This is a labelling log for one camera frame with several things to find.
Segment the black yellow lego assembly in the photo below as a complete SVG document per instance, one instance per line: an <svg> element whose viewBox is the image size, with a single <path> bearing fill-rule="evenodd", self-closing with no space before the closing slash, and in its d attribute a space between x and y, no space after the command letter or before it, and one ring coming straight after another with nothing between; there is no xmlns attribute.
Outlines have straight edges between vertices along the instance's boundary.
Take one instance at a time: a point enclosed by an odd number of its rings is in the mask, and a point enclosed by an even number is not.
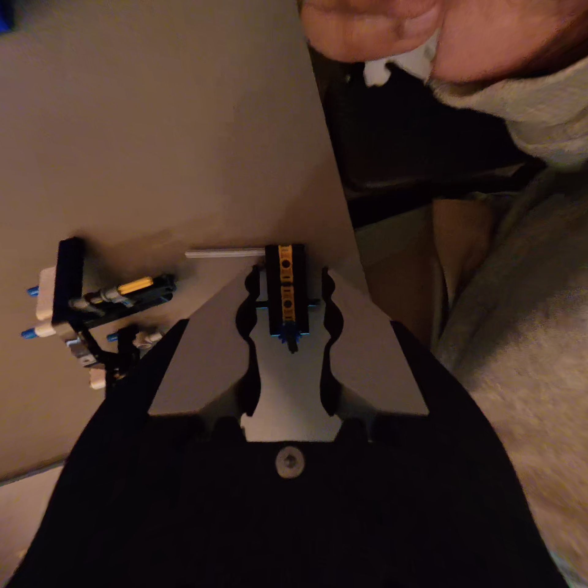
<svg viewBox="0 0 588 588"><path fill-rule="evenodd" d="M269 334L295 354L310 334L309 309L320 303L308 295L305 245L266 246L265 276L267 299L257 307L268 311Z"/></svg>

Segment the person's right hand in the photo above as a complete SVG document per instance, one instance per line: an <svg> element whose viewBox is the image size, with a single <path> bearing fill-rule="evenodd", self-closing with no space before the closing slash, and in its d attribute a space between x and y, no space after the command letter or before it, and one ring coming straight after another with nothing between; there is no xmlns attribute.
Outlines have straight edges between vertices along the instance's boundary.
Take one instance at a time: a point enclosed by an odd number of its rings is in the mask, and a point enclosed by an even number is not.
<svg viewBox="0 0 588 588"><path fill-rule="evenodd" d="M587 1L302 1L310 45L339 62L417 49L438 33L432 78L551 75L587 56Z"/></svg>

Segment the person's grey sweatshirt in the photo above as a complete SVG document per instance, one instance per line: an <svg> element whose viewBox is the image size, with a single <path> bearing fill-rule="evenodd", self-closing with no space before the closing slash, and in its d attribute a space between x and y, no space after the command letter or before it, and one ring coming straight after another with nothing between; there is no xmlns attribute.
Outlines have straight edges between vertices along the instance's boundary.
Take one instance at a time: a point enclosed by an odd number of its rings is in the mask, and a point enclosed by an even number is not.
<svg viewBox="0 0 588 588"><path fill-rule="evenodd" d="M515 467L568 587L587 587L587 165L516 195L436 355Z"/></svg>

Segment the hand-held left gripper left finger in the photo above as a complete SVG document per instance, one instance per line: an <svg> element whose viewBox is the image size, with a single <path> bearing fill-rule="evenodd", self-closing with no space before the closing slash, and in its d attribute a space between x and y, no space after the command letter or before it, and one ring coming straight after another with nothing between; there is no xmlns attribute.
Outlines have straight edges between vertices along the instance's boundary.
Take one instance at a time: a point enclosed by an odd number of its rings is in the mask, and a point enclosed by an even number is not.
<svg viewBox="0 0 588 588"><path fill-rule="evenodd" d="M151 416L253 416L261 375L252 333L261 294L258 266L246 268L188 319L149 409Z"/></svg>

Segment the large black lego assembly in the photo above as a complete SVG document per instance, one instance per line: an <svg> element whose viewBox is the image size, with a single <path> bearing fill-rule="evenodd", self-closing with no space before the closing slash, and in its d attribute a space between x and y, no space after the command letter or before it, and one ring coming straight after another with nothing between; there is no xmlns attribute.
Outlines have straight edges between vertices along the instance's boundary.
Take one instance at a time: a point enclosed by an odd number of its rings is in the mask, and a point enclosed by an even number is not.
<svg viewBox="0 0 588 588"><path fill-rule="evenodd" d="M21 338L58 337L88 371L92 389L108 393L164 336L157 327L121 321L169 303L177 280L171 274L144 276L85 292L85 258L84 239L60 241L55 265L43 269L38 284L26 291L36 299L37 323Z"/></svg>

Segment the long grey lego axle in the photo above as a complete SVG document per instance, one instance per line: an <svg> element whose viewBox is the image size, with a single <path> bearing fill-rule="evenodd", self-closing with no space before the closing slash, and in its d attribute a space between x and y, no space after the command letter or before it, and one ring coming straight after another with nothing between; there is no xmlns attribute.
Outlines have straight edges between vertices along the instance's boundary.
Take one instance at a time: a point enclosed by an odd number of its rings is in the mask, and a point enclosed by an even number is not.
<svg viewBox="0 0 588 588"><path fill-rule="evenodd" d="M259 259L265 254L264 247L200 248L186 251L185 257L187 259Z"/></svg>

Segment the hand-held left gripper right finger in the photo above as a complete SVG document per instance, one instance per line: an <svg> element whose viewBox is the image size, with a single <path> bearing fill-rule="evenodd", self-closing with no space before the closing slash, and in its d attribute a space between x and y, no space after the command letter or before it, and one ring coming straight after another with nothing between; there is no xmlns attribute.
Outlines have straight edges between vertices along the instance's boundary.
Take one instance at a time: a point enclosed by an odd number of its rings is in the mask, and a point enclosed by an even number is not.
<svg viewBox="0 0 588 588"><path fill-rule="evenodd" d="M321 275L328 334L320 401L329 416L425 416L429 410L392 321L332 269Z"/></svg>

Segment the person's beige trousers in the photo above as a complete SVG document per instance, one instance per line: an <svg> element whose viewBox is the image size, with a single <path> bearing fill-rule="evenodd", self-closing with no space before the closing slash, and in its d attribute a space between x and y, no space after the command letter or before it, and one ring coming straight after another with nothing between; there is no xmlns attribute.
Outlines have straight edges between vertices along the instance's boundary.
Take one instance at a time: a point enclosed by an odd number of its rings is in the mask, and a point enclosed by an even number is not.
<svg viewBox="0 0 588 588"><path fill-rule="evenodd" d="M355 232L369 293L434 346L459 293L487 257L496 215L483 200L435 200Z"/></svg>

